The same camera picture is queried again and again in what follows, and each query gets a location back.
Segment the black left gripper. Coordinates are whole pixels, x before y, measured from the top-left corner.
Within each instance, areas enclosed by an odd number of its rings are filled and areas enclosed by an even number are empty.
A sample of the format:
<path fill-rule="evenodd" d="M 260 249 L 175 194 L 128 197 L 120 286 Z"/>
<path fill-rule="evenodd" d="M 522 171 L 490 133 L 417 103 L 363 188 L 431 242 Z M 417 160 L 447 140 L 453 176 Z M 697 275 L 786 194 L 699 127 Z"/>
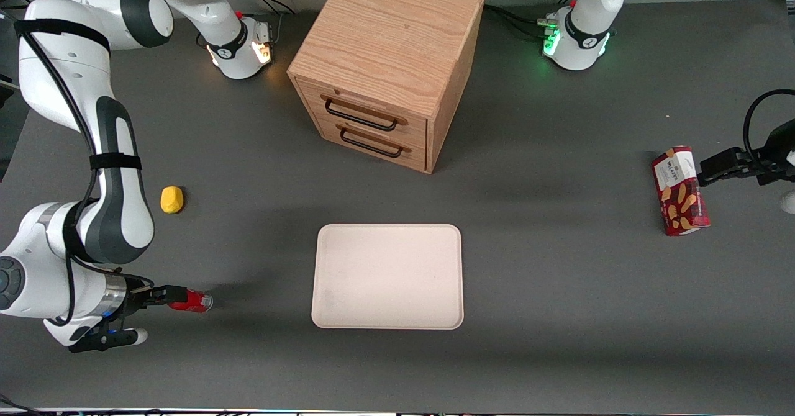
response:
<path fill-rule="evenodd" d="M 771 131 L 765 144 L 750 150 L 750 156 L 739 147 L 719 153 L 719 158 L 708 158 L 699 164 L 699 187 L 718 181 L 755 176 L 759 185 L 775 181 L 794 182 L 793 168 L 794 120 L 789 120 Z"/>

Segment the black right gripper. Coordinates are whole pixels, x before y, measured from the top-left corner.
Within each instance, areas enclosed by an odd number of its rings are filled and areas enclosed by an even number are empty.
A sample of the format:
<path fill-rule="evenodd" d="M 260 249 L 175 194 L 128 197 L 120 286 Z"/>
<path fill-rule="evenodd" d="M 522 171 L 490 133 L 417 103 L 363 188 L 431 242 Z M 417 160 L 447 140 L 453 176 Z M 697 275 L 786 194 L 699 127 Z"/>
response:
<path fill-rule="evenodd" d="M 123 302 L 123 311 L 139 311 L 150 306 L 168 306 L 173 308 L 181 302 L 174 297 L 187 297 L 186 287 L 164 285 L 154 287 L 144 283 L 126 283 L 127 294 Z"/>

